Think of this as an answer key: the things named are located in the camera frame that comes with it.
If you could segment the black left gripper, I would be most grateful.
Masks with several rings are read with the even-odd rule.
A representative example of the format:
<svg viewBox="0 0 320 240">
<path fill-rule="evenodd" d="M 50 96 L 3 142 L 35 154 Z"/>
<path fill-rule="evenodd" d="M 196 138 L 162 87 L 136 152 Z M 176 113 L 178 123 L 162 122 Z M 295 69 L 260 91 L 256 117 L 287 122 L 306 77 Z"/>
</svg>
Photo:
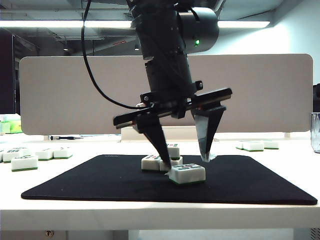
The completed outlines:
<svg viewBox="0 0 320 240">
<path fill-rule="evenodd" d="M 115 116 L 113 125 L 116 128 L 134 125 L 133 128 L 139 134 L 144 134 L 157 150 L 168 170 L 171 170 L 171 159 L 159 118 L 172 116 L 181 119 L 187 111 L 191 111 L 195 122 L 201 159 L 203 162 L 209 163 L 216 157 L 215 154 L 211 153 L 211 146 L 222 115 L 226 110 L 226 107 L 221 105 L 221 101 L 230 99 L 231 95 L 232 90 L 230 88 L 222 88 L 200 95 L 195 94 L 182 107 L 178 107 L 178 105 L 162 106 L 153 103 L 148 107 Z"/>
</svg>

